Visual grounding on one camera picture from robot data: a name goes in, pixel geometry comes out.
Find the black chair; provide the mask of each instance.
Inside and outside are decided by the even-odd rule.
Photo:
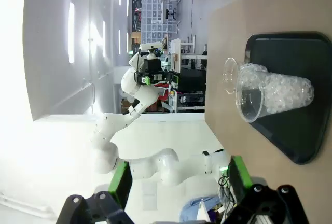
[[[176,14],[175,10],[176,10],[176,8],[174,8],[174,9],[173,9],[173,12],[170,13],[170,11],[169,11],[168,9],[166,9],[166,19],[168,19],[168,16],[169,16],[169,15],[172,15],[173,19],[176,20],[176,18],[175,18],[175,16],[174,16],[174,14]]]

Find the green light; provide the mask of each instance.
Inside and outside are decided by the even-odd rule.
[[[220,171],[226,171],[228,169],[228,166],[226,166],[226,167],[221,167],[219,170]]]

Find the blue cloth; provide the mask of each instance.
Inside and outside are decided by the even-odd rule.
[[[199,203],[203,199],[206,211],[211,210],[214,206],[220,203],[220,198],[217,195],[212,195],[210,197],[201,197],[189,201],[181,210],[180,222],[196,220]]]

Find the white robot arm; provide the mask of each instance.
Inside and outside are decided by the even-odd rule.
[[[144,59],[157,59],[153,50],[161,47],[162,43],[141,45],[141,49],[150,50],[149,55],[142,57],[138,52],[133,56],[129,61],[131,68],[122,78],[122,90],[139,103],[130,106],[129,112],[124,115],[105,113],[96,123],[91,142],[94,148],[94,168],[99,174],[109,173],[116,168],[117,161],[121,161],[117,146],[110,142],[114,134],[130,125],[159,96],[158,89],[153,85],[142,85],[145,83],[144,77],[139,78],[142,81],[137,81],[135,72],[141,69]],[[214,174],[218,179],[220,168],[227,166],[229,161],[230,157],[224,151],[207,156],[195,155],[187,160],[179,161],[173,149],[163,149],[147,158],[129,160],[129,163],[134,179],[150,178],[156,172],[160,172],[161,182],[172,186],[181,183],[186,178],[200,174]]]

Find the tabletop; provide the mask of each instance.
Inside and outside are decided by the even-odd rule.
[[[239,0],[211,15],[205,120],[230,154],[243,157],[251,176],[264,178],[273,189],[293,185],[309,222],[331,223],[331,128],[316,159],[294,164],[241,119],[235,95],[223,85],[224,62],[243,61],[250,36],[291,31],[318,31],[332,40],[332,0]]]

